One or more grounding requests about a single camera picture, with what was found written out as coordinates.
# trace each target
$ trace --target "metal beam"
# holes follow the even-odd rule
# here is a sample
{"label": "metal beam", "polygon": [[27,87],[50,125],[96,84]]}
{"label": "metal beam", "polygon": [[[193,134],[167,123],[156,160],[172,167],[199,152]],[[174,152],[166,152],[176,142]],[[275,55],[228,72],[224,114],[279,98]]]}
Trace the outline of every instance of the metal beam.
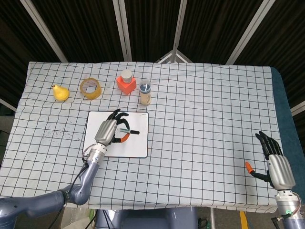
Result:
{"label": "metal beam", "polygon": [[214,208],[210,208],[211,229],[216,229]]}
{"label": "metal beam", "polygon": [[169,53],[161,57],[159,60],[157,60],[157,63],[165,62],[167,59],[169,59],[172,56],[172,54],[173,54],[172,51],[170,51]]}
{"label": "metal beam", "polygon": [[231,56],[229,57],[226,65],[231,65],[234,64],[235,61],[237,60],[238,56],[240,53],[243,51],[245,48],[246,44],[249,42],[251,39],[252,35],[272,7],[273,3],[275,0],[264,0],[260,7],[258,8],[256,14],[253,16],[251,22],[249,23],[247,29],[244,31],[244,34],[240,38],[239,42],[237,43],[235,49],[233,50]]}
{"label": "metal beam", "polygon": [[297,115],[298,113],[301,113],[302,111],[305,111],[305,101],[301,102],[300,104],[294,106],[290,109],[292,116]]}
{"label": "metal beam", "polygon": [[182,60],[184,63],[193,63],[188,57],[186,57],[182,52],[177,50],[176,57]]}
{"label": "metal beam", "polygon": [[20,0],[22,5],[24,6],[25,10],[29,13],[30,17],[33,19],[35,24],[37,25],[38,29],[47,40],[51,48],[54,50],[55,54],[58,56],[61,62],[68,62],[67,58],[61,51],[59,45],[55,41],[53,35],[51,34],[50,30],[48,29],[47,25],[44,23],[42,17],[38,13],[36,7],[34,6],[31,0]]}
{"label": "metal beam", "polygon": [[14,107],[14,106],[10,105],[9,103],[5,102],[3,99],[0,99],[0,104],[5,105],[7,108],[9,108],[9,109],[11,109],[11,110],[13,110],[13,111],[16,111],[16,110],[17,110],[16,107]]}
{"label": "metal beam", "polygon": [[132,61],[132,51],[128,33],[128,23],[124,0],[112,0],[115,12],[116,23],[118,25],[121,47],[124,61]]}
{"label": "metal beam", "polygon": [[172,58],[171,58],[172,63],[174,63],[175,59],[176,59],[177,49],[179,46],[181,30],[182,30],[182,26],[183,26],[184,15],[185,15],[186,3],[187,3],[187,0],[180,1],[180,9],[179,9],[177,26],[176,26],[176,34],[175,34],[175,39],[173,41],[173,54],[172,54]]}
{"label": "metal beam", "polygon": [[113,7],[114,7],[116,23],[117,23],[117,26],[118,26],[118,31],[119,31],[119,36],[120,36],[124,61],[128,61],[128,55],[127,55],[127,49],[126,49],[126,44],[125,44],[125,38],[124,38],[124,31],[123,31],[119,1],[118,0],[112,0],[112,2],[113,2]]}

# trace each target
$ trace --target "orange bottle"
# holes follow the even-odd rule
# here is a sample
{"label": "orange bottle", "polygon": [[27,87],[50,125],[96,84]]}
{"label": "orange bottle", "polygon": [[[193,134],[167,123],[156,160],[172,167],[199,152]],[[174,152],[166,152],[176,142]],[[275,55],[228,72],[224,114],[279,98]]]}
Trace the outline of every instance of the orange bottle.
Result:
{"label": "orange bottle", "polygon": [[128,69],[122,71],[121,76],[116,79],[116,82],[125,95],[130,94],[137,87],[137,83],[132,77],[132,72]]}

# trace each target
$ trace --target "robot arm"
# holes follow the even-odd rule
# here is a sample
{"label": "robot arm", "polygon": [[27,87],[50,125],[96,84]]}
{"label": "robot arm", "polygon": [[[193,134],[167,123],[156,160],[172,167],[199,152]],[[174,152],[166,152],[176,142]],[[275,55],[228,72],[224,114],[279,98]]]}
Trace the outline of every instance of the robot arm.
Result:
{"label": "robot arm", "polygon": [[267,175],[256,173],[248,162],[245,163],[245,167],[253,177],[269,182],[277,190],[275,200],[281,216],[272,218],[273,224],[279,228],[277,221],[283,220],[286,229],[305,229],[305,218],[300,212],[301,199],[298,194],[291,191],[295,186],[295,178],[287,158],[283,156],[279,144],[274,139],[261,131],[255,136],[263,147],[268,166]]}
{"label": "robot arm", "polygon": [[45,195],[32,198],[0,198],[0,229],[12,229],[15,227],[17,216],[25,213],[28,217],[34,218],[50,212],[59,211],[65,203],[82,205],[87,202],[94,177],[106,154],[106,147],[111,143],[121,143],[127,140],[129,133],[123,138],[116,138],[115,131],[117,125],[124,123],[129,129],[127,120],[123,116],[127,113],[118,113],[120,109],[114,111],[105,120],[96,136],[96,144],[90,149],[87,155],[82,155],[84,162],[79,177],[81,184],[75,185],[75,181],[67,187]]}

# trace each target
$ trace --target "white cap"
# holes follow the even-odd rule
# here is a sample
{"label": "white cap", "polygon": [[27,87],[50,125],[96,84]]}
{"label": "white cap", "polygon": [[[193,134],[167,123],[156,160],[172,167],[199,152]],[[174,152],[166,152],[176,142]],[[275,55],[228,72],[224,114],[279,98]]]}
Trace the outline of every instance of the white cap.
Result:
{"label": "white cap", "polygon": [[130,83],[132,81],[132,72],[129,69],[125,69],[122,71],[121,77],[124,83]]}

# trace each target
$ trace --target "floor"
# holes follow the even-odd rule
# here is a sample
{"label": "floor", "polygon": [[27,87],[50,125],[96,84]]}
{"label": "floor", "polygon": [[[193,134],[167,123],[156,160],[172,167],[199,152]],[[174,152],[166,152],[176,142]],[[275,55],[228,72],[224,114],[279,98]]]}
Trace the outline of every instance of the floor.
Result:
{"label": "floor", "polygon": [[[3,112],[0,107],[0,162],[2,162],[5,146],[8,140],[8,134],[13,125],[14,117],[9,115],[9,112]],[[62,218],[63,211],[59,216],[59,219],[56,221],[53,229],[60,228],[60,221]],[[44,229],[46,225],[50,225],[53,221],[56,213],[51,213],[36,219],[29,219],[25,215],[19,215],[16,229]],[[276,213],[246,213],[249,225],[251,224],[254,229],[274,229],[274,225],[272,224],[270,218],[277,216]],[[208,218],[210,220],[210,209],[209,208],[198,208],[198,217],[205,219]],[[231,210],[222,210],[215,209],[215,224],[217,229],[241,229],[240,222],[240,213],[239,211],[231,211]]]}

